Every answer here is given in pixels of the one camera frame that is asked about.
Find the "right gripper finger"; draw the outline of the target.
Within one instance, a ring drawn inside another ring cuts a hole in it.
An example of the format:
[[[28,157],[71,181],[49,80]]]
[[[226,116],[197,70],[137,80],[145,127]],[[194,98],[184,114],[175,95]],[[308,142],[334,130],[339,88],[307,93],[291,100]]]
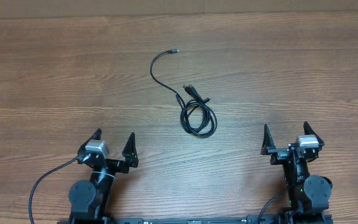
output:
[[[261,147],[261,155],[271,155],[275,150],[272,135],[269,130],[268,124],[264,124],[264,139]]]
[[[313,129],[311,128],[311,126],[309,125],[309,123],[307,121],[305,121],[303,123],[303,129],[304,129],[305,135],[314,135],[317,138],[318,145],[324,146],[324,141],[313,131]]]

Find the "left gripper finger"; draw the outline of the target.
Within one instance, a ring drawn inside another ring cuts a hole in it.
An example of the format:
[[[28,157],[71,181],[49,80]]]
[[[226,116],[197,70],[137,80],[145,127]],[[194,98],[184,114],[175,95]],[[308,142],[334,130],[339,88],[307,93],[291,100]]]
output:
[[[131,132],[129,139],[126,142],[126,145],[122,151],[122,155],[125,158],[125,163],[129,167],[138,167],[139,158],[137,156],[136,146],[135,146],[135,133]]]
[[[81,151],[84,151],[85,150],[85,146],[88,144],[88,142],[90,140],[100,140],[101,139],[101,135],[102,135],[102,130],[99,128],[97,129],[93,135],[88,139],[86,140],[80,147],[79,147],[79,150],[78,150],[78,153],[80,153]]]

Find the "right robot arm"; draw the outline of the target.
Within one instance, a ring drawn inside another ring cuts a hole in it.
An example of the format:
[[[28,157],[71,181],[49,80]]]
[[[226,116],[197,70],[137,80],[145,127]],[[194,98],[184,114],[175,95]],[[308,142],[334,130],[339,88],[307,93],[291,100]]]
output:
[[[325,145],[308,122],[303,123],[304,134],[286,148],[277,148],[267,124],[264,125],[264,140],[261,154],[270,156],[271,165],[281,165],[286,189],[276,198],[288,193],[290,207],[280,211],[277,220],[282,223],[328,223],[332,220],[324,211],[329,208],[333,184],[327,177],[311,175],[308,163],[318,158]]]

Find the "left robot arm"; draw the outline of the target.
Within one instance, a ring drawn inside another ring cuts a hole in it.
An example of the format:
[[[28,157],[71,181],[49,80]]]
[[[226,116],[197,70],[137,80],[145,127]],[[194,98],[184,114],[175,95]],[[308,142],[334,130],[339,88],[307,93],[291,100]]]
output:
[[[71,203],[69,223],[116,223],[106,211],[117,173],[127,174],[139,165],[135,133],[131,133],[122,150],[124,160],[110,159],[108,145],[97,129],[78,150],[76,161],[92,168],[88,180],[74,183],[69,190]]]

